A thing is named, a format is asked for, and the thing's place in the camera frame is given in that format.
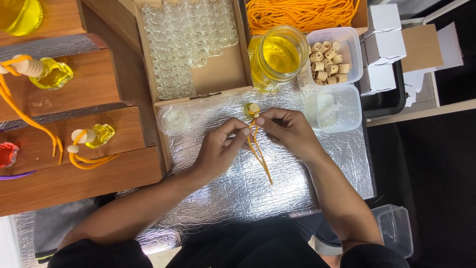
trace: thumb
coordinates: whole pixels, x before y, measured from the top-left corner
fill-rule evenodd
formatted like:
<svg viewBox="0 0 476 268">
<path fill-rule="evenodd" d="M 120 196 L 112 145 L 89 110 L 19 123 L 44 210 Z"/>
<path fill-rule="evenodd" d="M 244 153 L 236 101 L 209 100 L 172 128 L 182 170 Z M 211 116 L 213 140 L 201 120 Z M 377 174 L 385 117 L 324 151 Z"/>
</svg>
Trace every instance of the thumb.
<svg viewBox="0 0 476 268">
<path fill-rule="evenodd" d="M 231 151 L 234 154 L 238 152 L 241 146 L 245 143 L 248 139 L 248 136 L 251 134 L 251 129 L 244 127 L 238 131 L 235 135 L 235 138 L 231 141 L 230 145 L 227 146 L 227 151 Z"/>
<path fill-rule="evenodd" d="M 268 133 L 276 136 L 278 139 L 280 139 L 285 133 L 284 127 L 262 116 L 256 119 L 256 124 L 264 128 L 264 130 L 266 130 Z"/>
</svg>

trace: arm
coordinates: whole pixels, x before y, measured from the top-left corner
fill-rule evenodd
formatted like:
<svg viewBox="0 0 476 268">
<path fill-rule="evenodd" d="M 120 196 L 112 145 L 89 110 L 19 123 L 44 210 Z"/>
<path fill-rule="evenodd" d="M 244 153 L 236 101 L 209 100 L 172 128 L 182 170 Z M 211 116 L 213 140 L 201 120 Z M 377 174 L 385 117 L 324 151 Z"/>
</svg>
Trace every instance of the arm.
<svg viewBox="0 0 476 268">
<path fill-rule="evenodd" d="M 306 165 L 322 213 L 344 252 L 359 244 L 383 245 L 372 212 L 322 148 L 301 112 L 272 108 L 261 113 L 256 123 L 273 142 L 285 146 Z"/>
<path fill-rule="evenodd" d="M 180 201 L 225 173 L 250 132 L 244 122 L 229 119 L 207 133 L 192 167 L 98 209 L 65 236 L 59 249 L 84 238 L 103 245 L 135 239 Z M 227 139 L 231 133 L 236 134 L 233 140 Z"/>
</svg>

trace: red glass bottle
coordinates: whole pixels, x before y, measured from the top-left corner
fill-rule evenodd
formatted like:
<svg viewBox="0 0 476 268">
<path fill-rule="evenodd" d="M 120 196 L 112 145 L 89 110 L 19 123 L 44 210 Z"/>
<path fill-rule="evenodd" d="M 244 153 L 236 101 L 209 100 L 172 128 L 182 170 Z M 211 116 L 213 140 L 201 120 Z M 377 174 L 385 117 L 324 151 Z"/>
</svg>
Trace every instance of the red glass bottle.
<svg viewBox="0 0 476 268">
<path fill-rule="evenodd" d="M 12 143 L 0 144 L 0 168 L 13 165 L 19 150 L 18 146 Z"/>
</svg>

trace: bundle of orange cord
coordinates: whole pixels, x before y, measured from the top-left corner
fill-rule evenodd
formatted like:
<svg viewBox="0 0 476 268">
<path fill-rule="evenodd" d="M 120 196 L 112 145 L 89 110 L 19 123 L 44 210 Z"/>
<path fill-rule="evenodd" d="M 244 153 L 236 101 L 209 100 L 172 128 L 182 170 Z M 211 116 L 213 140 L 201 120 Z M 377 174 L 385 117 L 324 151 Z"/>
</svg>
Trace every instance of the bundle of orange cord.
<svg viewBox="0 0 476 268">
<path fill-rule="evenodd" d="M 251 110 L 248 109 L 248 113 L 250 115 L 255 115 L 255 114 L 258 114 L 259 113 L 259 108 L 257 111 L 253 112 Z M 259 161 L 259 163 L 263 166 L 263 168 L 265 169 L 266 171 L 266 174 L 268 175 L 268 178 L 269 178 L 269 182 L 271 183 L 271 185 L 273 185 L 273 180 L 271 179 L 271 174 L 269 173 L 269 169 L 268 169 L 268 165 L 266 164 L 266 161 L 265 161 L 265 158 L 263 156 L 263 153 L 261 152 L 261 149 L 259 148 L 259 145 L 258 145 L 258 141 L 256 140 L 256 134 L 258 133 L 258 129 L 259 129 L 259 126 L 256 124 L 256 118 L 253 119 L 253 122 L 251 122 L 251 124 L 249 125 L 249 128 L 252 130 L 252 126 L 256 126 L 255 128 L 255 133 L 253 134 L 253 141 L 254 141 L 254 144 L 256 145 L 256 148 L 258 149 L 258 152 L 259 152 L 259 155 L 261 156 L 261 159 L 259 158 L 258 154 L 256 153 L 255 151 L 255 148 L 253 148 L 253 145 L 251 144 L 251 140 L 250 138 L 248 137 L 248 145 L 249 147 L 251 148 L 251 151 L 253 152 L 253 154 L 255 155 L 256 159 Z"/>
<path fill-rule="evenodd" d="M 27 56 L 27 55 L 22 55 L 16 59 L 13 59 L 13 60 L 8 60 L 8 61 L 5 61 L 5 62 L 1 62 L 0 64 L 2 65 L 2 67 L 4 67 L 7 71 L 9 71 L 11 74 L 15 75 L 15 76 L 20 76 L 21 74 L 18 73 L 15 68 L 11 67 L 10 65 L 13 64 L 13 63 L 19 63 L 19 62 L 22 62 L 24 60 L 32 60 L 32 57 L 30 56 Z M 8 88 L 7 86 L 7 83 L 5 82 L 5 78 L 3 78 L 3 75 L 0 73 L 0 95 L 2 96 L 2 98 L 7 102 L 7 104 L 18 114 L 18 116 L 23 119 L 25 122 L 27 122 L 29 125 L 33 126 L 33 127 L 36 127 L 38 129 L 41 129 L 43 130 L 44 132 L 46 132 L 50 137 L 51 137 L 51 140 L 53 141 L 53 157 L 56 155 L 56 145 L 59 147 L 59 152 L 60 152 L 60 155 L 59 155 L 59 161 L 58 161 L 58 165 L 61 164 L 61 160 L 63 159 L 63 152 L 64 152 L 64 149 L 63 149 L 63 143 L 61 143 L 61 140 L 58 136 L 56 136 L 55 134 L 53 134 L 49 129 L 47 129 L 46 127 L 44 127 L 43 125 L 35 122 L 33 119 L 31 119 L 29 116 L 27 116 L 24 112 L 22 112 L 18 106 L 15 104 L 15 102 L 13 101 L 13 98 L 11 96 L 11 93 L 10 93 L 10 89 Z M 79 137 L 77 138 L 77 140 L 75 141 L 75 143 L 73 143 L 74 145 L 78 144 L 78 140 L 84 135 L 84 133 L 82 133 L 81 135 L 79 135 Z M 95 168 L 97 166 L 100 166 L 102 164 L 105 164 L 107 163 L 108 161 L 116 158 L 119 154 L 116 154 L 116 155 L 109 155 L 109 156 L 106 156 L 106 157 L 103 157 L 103 158 L 100 158 L 100 159 L 97 159 L 97 160 L 89 160 L 89 159 L 86 159 L 86 158 L 83 158 L 83 157 L 80 157 L 80 156 L 77 156 L 76 154 L 73 154 L 73 153 L 70 153 L 69 154 L 69 159 L 71 160 L 71 162 L 73 163 L 73 165 L 75 165 L 76 167 L 80 168 L 80 169 L 92 169 L 92 168 Z M 96 163 L 95 165 L 90 165 L 90 166 L 82 166 L 78 163 L 76 163 L 76 161 L 74 161 L 74 158 L 80 160 L 80 161 L 83 161 L 85 163 Z"/>
<path fill-rule="evenodd" d="M 246 4 L 251 34 L 265 34 L 279 25 L 301 32 L 351 26 L 359 0 L 250 0 Z"/>
</svg>

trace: person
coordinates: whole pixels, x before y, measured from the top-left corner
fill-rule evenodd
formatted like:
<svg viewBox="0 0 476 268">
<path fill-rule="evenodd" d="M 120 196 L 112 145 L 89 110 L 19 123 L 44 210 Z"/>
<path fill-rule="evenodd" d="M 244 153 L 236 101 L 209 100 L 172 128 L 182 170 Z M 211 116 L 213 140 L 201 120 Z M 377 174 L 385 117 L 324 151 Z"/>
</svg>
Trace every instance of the person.
<svg viewBox="0 0 476 268">
<path fill-rule="evenodd" d="M 322 214 L 341 242 L 342 268 L 408 267 L 400 255 L 383 246 L 372 212 L 324 151 L 301 112 L 271 108 L 256 123 L 271 141 L 307 167 Z M 152 268 L 134 239 L 180 201 L 225 173 L 239 149 L 247 146 L 250 133 L 248 125 L 236 118 L 208 132 L 190 168 L 98 209 L 64 237 L 49 268 Z M 167 268 L 328 268 L 307 237 L 288 221 L 258 226 L 244 234 L 185 245 Z"/>
</svg>

